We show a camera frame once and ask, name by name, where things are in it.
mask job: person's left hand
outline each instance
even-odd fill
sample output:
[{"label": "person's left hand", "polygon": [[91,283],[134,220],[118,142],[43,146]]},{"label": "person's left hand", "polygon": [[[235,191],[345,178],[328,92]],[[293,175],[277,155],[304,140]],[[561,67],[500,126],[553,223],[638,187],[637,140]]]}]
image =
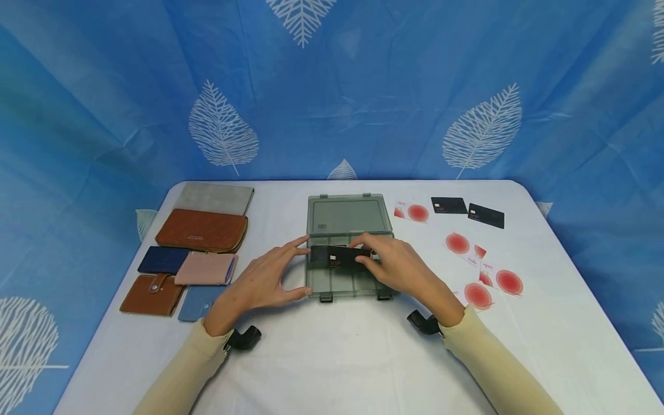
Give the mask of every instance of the person's left hand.
[{"label": "person's left hand", "polygon": [[235,321],[249,310],[281,307],[311,295],[312,290],[309,287],[286,291],[282,286],[282,275],[286,266],[296,256],[309,253],[309,249],[298,248],[307,240],[309,235],[302,236],[281,247],[272,248],[268,253],[251,261],[237,281],[230,284],[210,308],[203,321],[208,334],[226,334]]}]

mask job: white leaf print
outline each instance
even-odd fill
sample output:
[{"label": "white leaf print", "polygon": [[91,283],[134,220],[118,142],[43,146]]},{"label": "white leaf print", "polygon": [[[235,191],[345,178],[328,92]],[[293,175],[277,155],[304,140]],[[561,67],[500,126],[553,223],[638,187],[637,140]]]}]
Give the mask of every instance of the white leaf print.
[{"label": "white leaf print", "polygon": [[357,180],[357,175],[355,170],[348,164],[346,159],[342,160],[341,163],[332,170],[327,180]]},{"label": "white leaf print", "polygon": [[299,46],[309,42],[337,0],[267,0],[275,16],[284,21],[284,27]]},{"label": "white leaf print", "polygon": [[157,216],[157,211],[152,209],[136,209],[136,229],[138,230],[138,237],[145,238],[145,234],[150,229],[152,221],[155,220]]},{"label": "white leaf print", "polygon": [[653,319],[650,321],[653,325],[654,332],[662,339],[662,347],[653,347],[651,349],[637,349],[637,352],[661,352],[664,351],[664,303],[662,301],[657,304]]},{"label": "white leaf print", "polygon": [[553,203],[549,202],[535,202],[535,204],[539,208],[540,212],[542,212],[542,216],[545,218],[548,216],[548,213],[551,210],[551,206],[553,206]]},{"label": "white leaf print", "polygon": [[664,0],[655,0],[653,8],[653,65],[664,62]]},{"label": "white leaf print", "polygon": [[495,160],[521,128],[519,87],[513,84],[459,117],[443,138],[443,157],[452,167],[478,169]]},{"label": "white leaf print", "polygon": [[247,164],[258,154],[258,137],[208,80],[189,114],[189,133],[205,158],[216,166]]},{"label": "white leaf print", "polygon": [[33,299],[0,299],[0,414],[9,413],[33,389],[58,345],[58,327],[48,310]]}]

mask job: navy blue wallet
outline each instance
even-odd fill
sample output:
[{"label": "navy blue wallet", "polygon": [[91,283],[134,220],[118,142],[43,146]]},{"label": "navy blue wallet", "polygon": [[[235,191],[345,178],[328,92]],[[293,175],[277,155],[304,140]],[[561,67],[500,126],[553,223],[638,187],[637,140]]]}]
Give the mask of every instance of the navy blue wallet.
[{"label": "navy blue wallet", "polygon": [[150,246],[138,266],[143,274],[175,275],[189,255],[188,249],[170,248],[168,246]]},{"label": "navy blue wallet", "polygon": [[187,296],[177,319],[180,321],[198,321],[205,317],[210,307],[227,286],[189,286]]}]

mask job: sweater sleeve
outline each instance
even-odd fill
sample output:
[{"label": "sweater sleeve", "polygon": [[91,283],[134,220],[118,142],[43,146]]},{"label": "sweater sleeve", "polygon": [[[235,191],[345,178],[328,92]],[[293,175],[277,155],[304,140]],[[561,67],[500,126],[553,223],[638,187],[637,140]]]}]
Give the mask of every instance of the sweater sleeve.
[{"label": "sweater sleeve", "polygon": [[134,415],[188,414],[205,382],[226,358],[224,348],[231,334],[233,330],[211,337],[203,327],[203,319],[194,323],[182,349],[150,386]]},{"label": "sweater sleeve", "polygon": [[473,375],[500,415],[559,415],[556,402],[468,306],[461,323],[440,325],[445,347]]}]

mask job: hand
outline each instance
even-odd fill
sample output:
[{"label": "hand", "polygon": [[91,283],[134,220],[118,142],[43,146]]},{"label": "hand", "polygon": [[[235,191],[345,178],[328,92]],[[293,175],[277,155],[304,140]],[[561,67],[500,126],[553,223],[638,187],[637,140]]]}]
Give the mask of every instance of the hand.
[{"label": "hand", "polygon": [[203,321],[211,336],[229,332],[235,321],[249,310],[264,307],[281,307],[311,295],[309,287],[286,291],[282,286],[282,276],[286,266],[299,255],[306,255],[309,249],[298,248],[309,240],[305,235],[281,247],[272,248],[268,253],[256,258],[240,274],[237,281],[214,302]]},{"label": "hand", "polygon": [[355,238],[351,248],[363,244],[365,249],[376,251],[382,265],[367,256],[357,256],[376,279],[388,287],[417,297],[438,277],[426,266],[412,246],[389,236],[362,234]]},{"label": "hand", "polygon": [[355,248],[360,244],[363,244],[363,248],[374,250],[380,257],[381,265],[367,256],[355,257],[378,281],[415,297],[445,327],[461,322],[465,311],[463,305],[409,243],[389,236],[364,233],[349,246]]}]

